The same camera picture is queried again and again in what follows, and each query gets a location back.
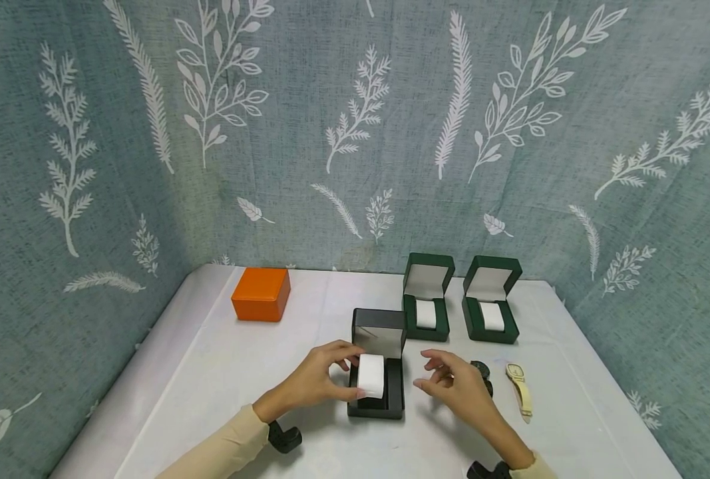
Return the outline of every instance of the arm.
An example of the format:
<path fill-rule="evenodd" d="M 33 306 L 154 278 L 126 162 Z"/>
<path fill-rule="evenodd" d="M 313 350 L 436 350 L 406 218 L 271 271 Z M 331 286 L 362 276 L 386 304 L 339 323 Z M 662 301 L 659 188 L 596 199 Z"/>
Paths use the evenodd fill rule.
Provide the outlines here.
<path fill-rule="evenodd" d="M 364 353 L 361 348 L 345 341 L 313 348 L 284 382 L 264 393 L 254 404 L 240 409 L 227 424 L 158 475 L 158 479 L 227 478 L 257 457 L 268 442 L 268 424 L 289 410 L 328 399 L 364 397 L 359 389 L 334 385 L 328 373 L 333 363 L 349 371 L 345 360 L 357 364 L 361 353 Z"/>
<path fill-rule="evenodd" d="M 430 379 L 414 385 L 445 403 L 452 412 L 484 437 L 511 469 L 512 479 L 556 479 L 555 473 L 532 452 L 506 422 L 485 388 L 477 369 L 455 354 L 427 349 L 425 369 Z"/>

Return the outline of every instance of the right hand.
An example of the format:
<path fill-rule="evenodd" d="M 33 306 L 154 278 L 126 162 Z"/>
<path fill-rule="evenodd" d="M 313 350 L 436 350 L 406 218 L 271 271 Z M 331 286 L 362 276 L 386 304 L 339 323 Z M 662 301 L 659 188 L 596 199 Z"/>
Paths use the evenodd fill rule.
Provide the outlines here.
<path fill-rule="evenodd" d="M 441 400 L 459 419 L 483 435 L 489 426 L 501 423 L 501 414 L 477 368 L 454 353 L 439 349 L 421 351 L 421 356 L 429 358 L 424 369 L 434 372 L 430 379 L 416 379 L 413 384 L 417 388 Z"/>

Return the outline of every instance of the orange box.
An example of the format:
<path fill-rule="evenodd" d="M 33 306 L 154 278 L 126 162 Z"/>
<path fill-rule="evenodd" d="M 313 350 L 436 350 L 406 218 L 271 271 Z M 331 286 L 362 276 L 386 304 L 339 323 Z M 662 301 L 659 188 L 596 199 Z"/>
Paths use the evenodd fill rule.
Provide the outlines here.
<path fill-rule="evenodd" d="M 247 267 L 232 293 L 240 321 L 278 322 L 291 293 L 288 270 Z"/>

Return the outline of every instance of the white watch pillow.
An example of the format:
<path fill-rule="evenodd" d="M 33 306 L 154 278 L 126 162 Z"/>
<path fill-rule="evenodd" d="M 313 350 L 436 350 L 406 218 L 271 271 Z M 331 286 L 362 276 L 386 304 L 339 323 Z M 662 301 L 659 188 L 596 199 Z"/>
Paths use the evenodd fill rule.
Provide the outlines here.
<path fill-rule="evenodd" d="M 357 373 L 357 387 L 365 391 L 365 397 L 384 397 L 384 356 L 380 354 L 360 354 Z"/>

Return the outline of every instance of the green watch box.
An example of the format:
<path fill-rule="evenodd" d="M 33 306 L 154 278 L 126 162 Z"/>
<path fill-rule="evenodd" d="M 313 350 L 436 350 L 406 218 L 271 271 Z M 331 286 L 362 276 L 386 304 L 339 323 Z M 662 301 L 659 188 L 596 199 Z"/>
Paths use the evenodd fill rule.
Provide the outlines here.
<path fill-rule="evenodd" d="M 444 343 L 448 339 L 448 313 L 445 291 L 456 266 L 445 254 L 410 253 L 403 278 L 403 312 L 407 338 Z M 419 326 L 419 312 L 426 311 L 427 301 L 434 303 L 435 328 Z"/>
<path fill-rule="evenodd" d="M 520 330 L 517 329 L 517 323 L 506 297 L 521 274 L 522 267 L 515 258 L 475 256 L 472 259 L 464 278 L 464 299 L 461 301 L 469 339 L 514 344 L 517 336 L 520 336 Z M 485 328 L 486 318 L 480 303 L 484 303 L 482 306 L 486 309 L 492 304 L 499 307 L 503 319 L 503 331 Z"/>

